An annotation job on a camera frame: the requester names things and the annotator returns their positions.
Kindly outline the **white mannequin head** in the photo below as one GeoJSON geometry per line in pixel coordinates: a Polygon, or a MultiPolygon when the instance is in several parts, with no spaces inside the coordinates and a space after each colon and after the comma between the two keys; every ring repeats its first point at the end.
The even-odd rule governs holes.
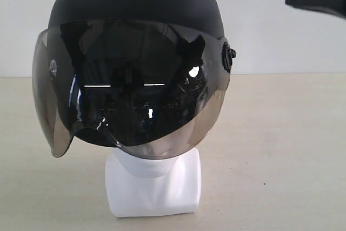
{"type": "Polygon", "coordinates": [[[116,217],[194,213],[202,190],[199,151],[145,160],[115,149],[105,163],[105,188],[116,217]]]}

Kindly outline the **black helmet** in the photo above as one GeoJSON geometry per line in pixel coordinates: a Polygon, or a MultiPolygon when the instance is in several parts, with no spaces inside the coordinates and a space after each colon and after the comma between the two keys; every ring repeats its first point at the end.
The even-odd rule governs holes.
{"type": "Polygon", "coordinates": [[[216,0],[55,0],[32,91],[54,157],[73,139],[164,160],[215,125],[236,52],[216,0]]]}

